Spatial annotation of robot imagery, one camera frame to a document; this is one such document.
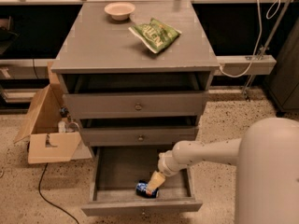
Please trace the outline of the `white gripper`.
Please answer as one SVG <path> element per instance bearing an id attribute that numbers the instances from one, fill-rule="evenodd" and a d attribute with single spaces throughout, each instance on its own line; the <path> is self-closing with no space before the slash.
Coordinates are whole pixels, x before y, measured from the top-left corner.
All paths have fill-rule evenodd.
<path id="1" fill-rule="evenodd" d="M 179 163 L 174 159 L 170 150 L 159 154 L 158 170 L 155 171 L 146 187 L 147 193 L 152 193 L 165 181 L 165 176 L 176 175 L 180 171 Z"/>

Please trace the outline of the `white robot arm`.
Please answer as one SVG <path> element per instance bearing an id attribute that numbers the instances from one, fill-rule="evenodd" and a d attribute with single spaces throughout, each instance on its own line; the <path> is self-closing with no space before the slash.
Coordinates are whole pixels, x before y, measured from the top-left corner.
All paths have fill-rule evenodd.
<path id="1" fill-rule="evenodd" d="M 201 161 L 236 167 L 235 224 L 299 224 L 299 122 L 269 118 L 239 139 L 179 141 L 159 155 L 147 193 Z"/>

